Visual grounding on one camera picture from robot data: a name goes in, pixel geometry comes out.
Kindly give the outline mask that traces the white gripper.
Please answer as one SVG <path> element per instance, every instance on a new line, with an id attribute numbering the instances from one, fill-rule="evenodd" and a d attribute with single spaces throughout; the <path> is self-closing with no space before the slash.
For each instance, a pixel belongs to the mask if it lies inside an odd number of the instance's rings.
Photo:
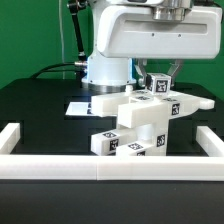
<path id="1" fill-rule="evenodd" d="M 195 6 L 182 21 L 160 21 L 146 7 L 113 5 L 101 14 L 97 49 L 105 57 L 176 59 L 167 74 L 171 83 L 181 59 L 213 59 L 220 50 L 222 10 Z M 146 85 L 146 59 L 137 59 L 138 84 Z"/>

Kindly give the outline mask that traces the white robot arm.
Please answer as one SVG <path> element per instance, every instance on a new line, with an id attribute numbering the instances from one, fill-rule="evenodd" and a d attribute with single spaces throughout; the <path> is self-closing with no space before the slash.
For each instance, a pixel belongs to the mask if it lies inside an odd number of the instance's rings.
<path id="1" fill-rule="evenodd" d="M 88 0 L 93 51 L 82 83 L 102 92 L 134 84 L 133 61 L 213 59 L 220 50 L 220 7 L 205 0 Z"/>

